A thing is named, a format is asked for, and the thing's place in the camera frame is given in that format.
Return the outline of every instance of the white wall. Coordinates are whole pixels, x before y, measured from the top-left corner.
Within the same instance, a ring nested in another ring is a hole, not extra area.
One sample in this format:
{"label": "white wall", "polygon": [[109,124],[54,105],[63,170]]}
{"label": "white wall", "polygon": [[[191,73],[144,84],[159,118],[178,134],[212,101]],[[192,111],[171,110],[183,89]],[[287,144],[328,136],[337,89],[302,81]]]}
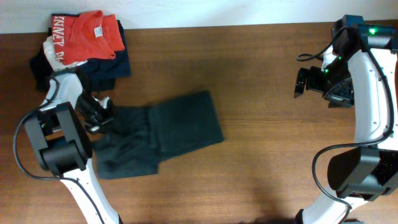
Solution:
{"label": "white wall", "polygon": [[53,12],[95,9],[125,29],[398,19],[398,0],[0,0],[0,33],[45,32]]}

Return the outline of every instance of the clothing label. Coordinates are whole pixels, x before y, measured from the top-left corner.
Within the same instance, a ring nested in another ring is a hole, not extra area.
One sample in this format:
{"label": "clothing label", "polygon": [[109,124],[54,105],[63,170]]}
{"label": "clothing label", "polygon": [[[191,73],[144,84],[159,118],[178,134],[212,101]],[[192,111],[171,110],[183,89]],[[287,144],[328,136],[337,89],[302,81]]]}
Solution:
{"label": "clothing label", "polygon": [[103,34],[102,34],[102,27],[99,26],[99,27],[97,27],[97,28],[94,28],[94,33],[95,33],[95,38],[101,37],[101,36],[103,35]]}

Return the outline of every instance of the wooden table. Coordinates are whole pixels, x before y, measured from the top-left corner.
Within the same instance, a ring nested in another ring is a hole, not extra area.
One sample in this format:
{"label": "wooden table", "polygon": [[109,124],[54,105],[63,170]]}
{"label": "wooden table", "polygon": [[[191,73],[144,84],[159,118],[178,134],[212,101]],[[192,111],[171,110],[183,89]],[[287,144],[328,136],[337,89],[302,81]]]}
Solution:
{"label": "wooden table", "polygon": [[[313,203],[320,194],[311,175],[313,156],[354,136],[354,109],[330,110],[315,92],[293,99],[298,69],[320,65],[298,63],[295,56],[324,48],[331,25],[127,30],[132,77],[101,95],[117,105],[140,106],[210,90],[225,142],[163,162],[159,175],[99,180],[124,222],[293,218]],[[85,222],[65,186],[29,179],[11,149],[19,119],[45,96],[35,91],[28,63],[44,40],[45,34],[0,35],[0,223]],[[343,151],[320,159],[323,184],[330,157]],[[50,175],[40,170],[24,131],[19,152],[29,170]],[[397,210],[394,193],[350,217],[396,223]]]}

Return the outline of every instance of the wire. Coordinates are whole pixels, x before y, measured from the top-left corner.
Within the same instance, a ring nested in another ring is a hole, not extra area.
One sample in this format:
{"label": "wire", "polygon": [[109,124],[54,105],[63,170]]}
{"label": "wire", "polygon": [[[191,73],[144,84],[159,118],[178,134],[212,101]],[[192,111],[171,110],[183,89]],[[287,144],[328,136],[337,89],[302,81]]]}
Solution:
{"label": "wire", "polygon": [[389,118],[390,118],[390,119],[389,119],[388,130],[383,134],[383,137],[382,137],[382,138],[377,139],[377,140],[373,140],[373,141],[368,141],[368,142],[349,143],[349,144],[337,144],[337,145],[333,145],[333,146],[328,146],[328,147],[322,149],[321,151],[319,151],[319,152],[315,155],[315,157],[313,158],[313,161],[312,161],[312,176],[313,176],[313,179],[314,179],[316,185],[318,186],[318,188],[322,191],[322,193],[324,193],[324,194],[325,194],[327,197],[329,197],[330,199],[332,199],[332,200],[334,200],[334,201],[337,201],[337,202],[340,202],[340,203],[343,203],[343,204],[345,204],[345,205],[347,206],[346,213],[345,213],[343,219],[339,222],[339,224],[340,224],[340,223],[343,223],[343,222],[345,221],[345,219],[347,218],[349,212],[350,212],[351,209],[352,209],[352,206],[351,206],[348,202],[346,202],[346,201],[344,201],[344,200],[342,200],[342,199],[340,199],[340,198],[337,198],[337,197],[335,197],[335,196],[329,194],[329,193],[322,187],[321,183],[319,183],[319,180],[318,180],[318,178],[317,178],[317,173],[316,173],[316,164],[317,164],[318,158],[319,158],[323,153],[325,153],[325,152],[327,152],[327,151],[330,151],[330,150],[332,150],[332,149],[339,149],[339,148],[346,148],[346,147],[373,146],[373,145],[375,145],[375,144],[379,144],[379,143],[385,141],[385,140],[394,132],[394,131],[393,131],[393,127],[394,127],[394,105],[393,105],[393,102],[392,102],[391,89],[390,89],[390,86],[388,85],[387,77],[386,77],[386,75],[383,73],[382,68],[380,67],[379,63],[377,62],[376,58],[374,57],[373,53],[371,52],[371,50],[370,50],[370,48],[369,48],[369,45],[361,38],[360,34],[359,34],[354,28],[352,28],[352,27],[342,27],[342,28],[336,33],[335,37],[334,37],[333,40],[328,44],[328,46],[327,46],[325,49],[323,49],[320,53],[318,53],[318,54],[316,54],[316,55],[313,55],[313,56],[309,56],[308,58],[304,58],[304,59],[301,59],[301,57],[302,57],[302,56],[308,56],[308,55],[310,55],[310,54],[302,54],[302,55],[297,56],[297,60],[298,60],[299,62],[306,62],[306,61],[309,61],[309,60],[312,60],[312,59],[317,58],[320,54],[323,54],[323,53],[336,41],[336,39],[343,33],[344,30],[350,30],[350,31],[354,32],[354,33],[359,37],[359,39],[360,39],[360,41],[361,41],[361,46],[363,47],[363,51],[366,52],[366,53],[368,53],[369,58],[371,59],[371,61],[372,61],[372,63],[374,64],[374,66],[376,67],[376,70],[379,72],[381,81],[383,82],[384,88],[385,88],[385,90],[386,90],[386,95],[387,95],[387,99],[388,99],[388,107],[389,107]]}
{"label": "wire", "polygon": [[30,118],[33,114],[36,114],[36,112],[38,112],[38,110],[45,108],[46,106],[48,106],[51,102],[53,102],[53,100],[55,99],[55,97],[58,94],[59,88],[60,88],[60,83],[58,82],[58,80],[55,78],[55,76],[51,76],[50,79],[52,79],[55,84],[56,84],[56,88],[55,88],[55,92],[52,95],[51,99],[47,100],[46,103],[44,103],[43,105],[37,107],[36,109],[32,110],[31,112],[27,113],[20,121],[19,124],[17,126],[17,129],[15,130],[14,133],[14,137],[13,137],[13,142],[12,142],[12,149],[14,151],[14,156],[15,156],[15,160],[17,161],[17,165],[19,166],[19,168],[26,174],[28,175],[30,178],[35,179],[35,180],[68,180],[71,181],[73,183],[75,183],[77,186],[79,186],[79,188],[81,189],[81,191],[83,191],[83,193],[86,195],[87,199],[91,202],[91,204],[94,206],[95,211],[98,214],[99,219],[101,220],[101,223],[104,224],[104,220],[100,214],[100,210],[98,209],[98,207],[96,206],[96,204],[94,203],[93,199],[90,197],[90,195],[87,193],[87,191],[84,189],[84,187],[79,183],[79,181],[75,180],[75,179],[71,179],[71,178],[66,178],[66,177],[41,177],[41,176],[37,176],[34,174],[31,174],[21,163],[21,160],[19,159],[18,156],[18,151],[17,151],[17,137],[18,137],[18,132],[21,128],[21,126],[25,123],[25,121]]}

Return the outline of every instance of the white folded shirt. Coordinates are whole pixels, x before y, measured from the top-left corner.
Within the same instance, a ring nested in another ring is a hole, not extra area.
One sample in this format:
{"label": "white folded shirt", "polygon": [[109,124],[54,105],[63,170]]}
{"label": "white folded shirt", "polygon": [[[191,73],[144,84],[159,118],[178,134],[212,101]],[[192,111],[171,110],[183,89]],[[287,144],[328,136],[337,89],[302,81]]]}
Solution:
{"label": "white folded shirt", "polygon": [[73,62],[69,65],[64,65],[62,62],[57,61],[55,59],[55,49],[54,49],[54,44],[52,42],[52,36],[48,37],[47,40],[43,43],[43,49],[45,57],[47,58],[52,69],[55,72],[64,70],[66,68],[73,68],[79,65],[83,65],[84,63],[87,62],[87,60],[85,60],[84,62]]}

